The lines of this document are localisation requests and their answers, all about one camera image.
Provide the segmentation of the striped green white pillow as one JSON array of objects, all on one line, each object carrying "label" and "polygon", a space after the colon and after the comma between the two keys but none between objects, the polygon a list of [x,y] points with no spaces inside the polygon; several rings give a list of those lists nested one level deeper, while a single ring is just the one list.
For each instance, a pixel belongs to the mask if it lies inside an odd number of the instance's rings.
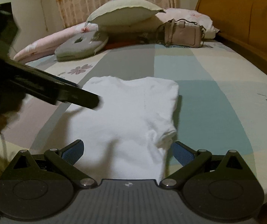
[{"label": "striped green white pillow", "polygon": [[163,8],[147,0],[111,0],[93,11],[86,22],[100,26],[125,26],[163,12]]}]

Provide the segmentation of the grey donut cushion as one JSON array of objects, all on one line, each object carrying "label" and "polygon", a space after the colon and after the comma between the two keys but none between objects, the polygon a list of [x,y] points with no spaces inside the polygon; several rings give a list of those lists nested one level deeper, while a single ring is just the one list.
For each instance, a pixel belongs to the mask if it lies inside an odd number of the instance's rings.
[{"label": "grey donut cushion", "polygon": [[91,57],[102,50],[108,40],[108,33],[102,31],[79,33],[57,47],[55,56],[59,62]]}]

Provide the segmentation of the pink leather handbag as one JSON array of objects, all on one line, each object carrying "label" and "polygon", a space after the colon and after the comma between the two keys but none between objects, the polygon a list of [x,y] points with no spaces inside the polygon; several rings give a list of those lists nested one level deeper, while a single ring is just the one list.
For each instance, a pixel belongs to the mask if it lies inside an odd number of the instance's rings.
[{"label": "pink leather handbag", "polygon": [[199,48],[205,32],[206,29],[197,22],[171,19],[157,28],[156,41],[166,47]]}]

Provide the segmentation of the wooden headboard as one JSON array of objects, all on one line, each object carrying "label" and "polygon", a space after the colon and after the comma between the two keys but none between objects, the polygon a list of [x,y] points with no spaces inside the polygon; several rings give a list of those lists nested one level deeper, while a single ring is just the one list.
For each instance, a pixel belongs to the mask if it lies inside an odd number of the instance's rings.
[{"label": "wooden headboard", "polygon": [[219,41],[267,74],[267,0],[198,0],[196,11],[212,19]]}]

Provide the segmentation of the pink floral folded quilt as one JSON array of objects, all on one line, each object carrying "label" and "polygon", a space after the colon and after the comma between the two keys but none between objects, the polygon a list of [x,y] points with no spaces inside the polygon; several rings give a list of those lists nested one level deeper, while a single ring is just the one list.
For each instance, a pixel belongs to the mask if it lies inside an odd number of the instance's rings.
[{"label": "pink floral folded quilt", "polygon": [[151,18],[132,25],[98,26],[97,24],[83,22],[38,39],[19,51],[13,59],[21,63],[27,63],[52,55],[57,47],[79,33],[97,31],[99,29],[103,29],[108,33],[154,32],[160,25],[170,21],[171,19],[186,19],[188,21],[197,22],[206,29],[206,39],[215,38],[215,35],[220,31],[213,26],[212,19],[205,14],[201,14],[194,10],[168,8],[165,9],[163,13],[157,13]]}]

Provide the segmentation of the white printed sweatshirt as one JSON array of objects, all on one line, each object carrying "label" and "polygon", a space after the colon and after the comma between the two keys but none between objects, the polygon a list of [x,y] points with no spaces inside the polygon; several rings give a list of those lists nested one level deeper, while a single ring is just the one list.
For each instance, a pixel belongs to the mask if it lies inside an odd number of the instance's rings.
[{"label": "white printed sweatshirt", "polygon": [[99,95],[101,103],[96,110],[75,105],[67,110],[66,142],[84,142],[84,155],[75,166],[97,181],[161,180],[176,134],[178,84],[154,77],[105,76],[91,78],[84,89]]}]

